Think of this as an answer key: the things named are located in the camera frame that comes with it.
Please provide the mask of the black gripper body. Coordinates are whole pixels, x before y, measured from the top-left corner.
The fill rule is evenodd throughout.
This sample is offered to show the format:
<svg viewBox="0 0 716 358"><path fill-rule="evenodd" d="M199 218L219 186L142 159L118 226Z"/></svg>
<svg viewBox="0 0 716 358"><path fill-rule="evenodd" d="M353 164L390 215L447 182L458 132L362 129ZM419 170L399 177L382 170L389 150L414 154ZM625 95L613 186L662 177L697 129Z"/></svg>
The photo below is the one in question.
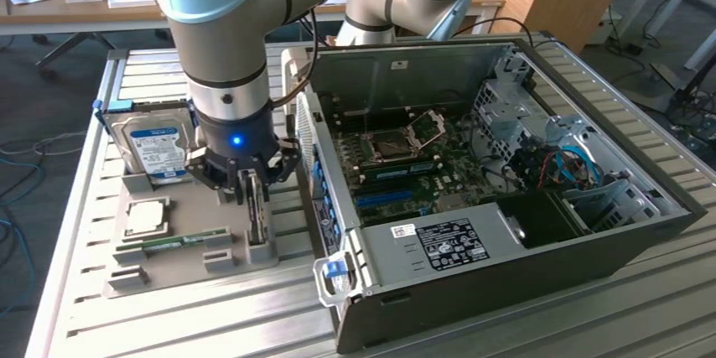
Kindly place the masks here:
<svg viewBox="0 0 716 358"><path fill-rule="evenodd" d="M199 110L194 116L205 141L201 164L205 166L194 177L210 189L234 190L241 170L253 170L261 183L269 185L281 177L281 167L270 168L267 162L278 153L273 131L270 107L263 106L239 120L219 120Z"/></svg>

